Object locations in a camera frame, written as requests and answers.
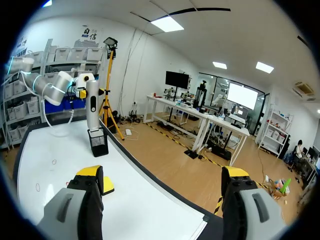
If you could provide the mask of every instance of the ceiling light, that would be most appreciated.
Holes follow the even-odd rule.
[[[166,16],[158,20],[154,20],[151,23],[166,33],[184,30],[184,28],[170,16]]]
[[[264,64],[264,63],[259,62],[259,61],[256,63],[255,68],[256,68],[256,69],[259,69],[259,70],[261,70],[261,71],[264,71],[264,72],[266,72],[266,73],[268,73],[268,74],[270,74],[270,73],[275,69],[274,67],[269,66],[269,65]]]
[[[52,5],[52,0],[49,0],[42,7],[45,8],[45,7],[49,7],[51,5]]]
[[[227,65],[225,65],[224,63],[220,63],[220,62],[216,62],[216,61],[213,61],[212,63],[216,68],[227,69]]]

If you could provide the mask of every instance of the floor tape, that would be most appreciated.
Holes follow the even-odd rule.
[[[184,144],[182,144],[181,142],[179,142],[179,141],[177,141],[177,140],[175,140],[173,137],[171,137],[171,136],[168,136],[167,134],[165,134],[165,133],[163,133],[162,131],[160,131],[159,129],[157,129],[157,128],[155,128],[154,126],[152,126],[152,125],[150,125],[150,124],[148,124],[148,123],[145,123],[146,125],[148,125],[150,128],[152,128],[152,129],[154,129],[154,130],[156,130],[156,131],[158,131],[159,133],[161,133],[163,136],[166,136],[167,138],[169,138],[169,139],[171,139],[172,141],[174,141],[176,144],[179,144],[180,146],[182,146],[182,147],[184,147],[184,148],[187,148],[187,149],[189,149],[189,150],[191,150],[190,148],[188,148],[186,145],[184,145]],[[202,156],[204,159],[206,159],[206,160],[208,160],[210,163],[212,163],[212,164],[215,164],[215,165],[217,165],[217,166],[219,166],[220,168],[222,168],[223,166],[221,165],[221,164],[219,164],[219,163],[217,163],[217,162],[215,162],[215,161],[213,161],[213,160],[211,160],[211,159],[209,159],[208,157],[206,157],[206,156]],[[263,188],[266,188],[266,189],[269,189],[266,185],[262,185],[260,182],[257,182],[257,181],[254,181],[256,184],[258,184],[260,187],[263,187]]]
[[[219,210],[219,208],[220,208],[220,206],[221,206],[222,200],[223,200],[223,197],[222,197],[222,196],[220,196],[220,197],[219,197],[219,200],[218,200],[218,203],[216,204],[216,207],[215,207],[214,213],[213,213],[214,215],[217,215],[218,210]]]

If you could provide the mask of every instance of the air conditioner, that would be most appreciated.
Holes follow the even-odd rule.
[[[292,92],[304,102],[313,102],[316,100],[314,90],[305,82],[297,82],[292,88]]]

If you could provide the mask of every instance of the wooden floor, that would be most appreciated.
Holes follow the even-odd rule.
[[[157,126],[156,122],[151,123],[167,135],[173,135]],[[221,196],[221,167],[207,160],[192,159],[184,154],[185,147],[175,143],[168,137],[152,129],[146,124],[133,123],[131,125],[119,125],[122,131],[131,126],[132,136],[125,136],[127,139],[120,142],[128,151],[151,173],[176,192],[190,200],[191,202],[203,207],[204,209],[214,212],[218,199]],[[183,125],[187,130],[196,130],[198,122],[189,120]],[[178,141],[191,147],[193,138],[176,136]],[[2,155],[5,159],[8,174],[12,177],[14,162],[19,148],[6,152]],[[201,152],[209,159],[225,166],[229,162],[210,152]],[[297,202],[299,195],[302,193],[302,184],[295,181],[295,174],[287,169],[287,165],[275,156],[258,149],[254,142],[254,137],[248,137],[242,151],[240,152],[234,167],[242,168],[247,171],[252,180],[259,183],[263,182],[263,171],[265,175],[273,180],[288,179],[292,181],[289,185],[290,194],[277,200],[282,208],[284,220],[287,224],[291,223],[297,216]],[[221,208],[218,216],[222,217]]]

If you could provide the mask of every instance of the yellow tripod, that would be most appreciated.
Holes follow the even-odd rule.
[[[99,116],[102,116],[103,114],[103,123],[106,127],[108,127],[108,123],[107,123],[107,120],[108,120],[108,117],[110,117],[112,119],[112,122],[113,122],[113,125],[111,125],[109,128],[115,126],[118,134],[120,135],[120,138],[122,140],[125,140],[124,136],[122,135],[115,119],[114,119],[114,116],[112,115],[112,109],[110,107],[110,104],[109,104],[109,100],[108,100],[108,93],[110,93],[110,90],[109,90],[109,83],[110,83],[110,76],[111,76],[111,69],[112,69],[112,64],[113,64],[113,60],[115,58],[115,50],[116,48],[112,48],[111,49],[111,53],[110,53],[110,58],[109,58],[109,66],[108,66],[108,73],[107,73],[107,76],[106,76],[106,88],[105,88],[105,97],[103,99],[103,102],[100,106],[100,109],[99,109]]]

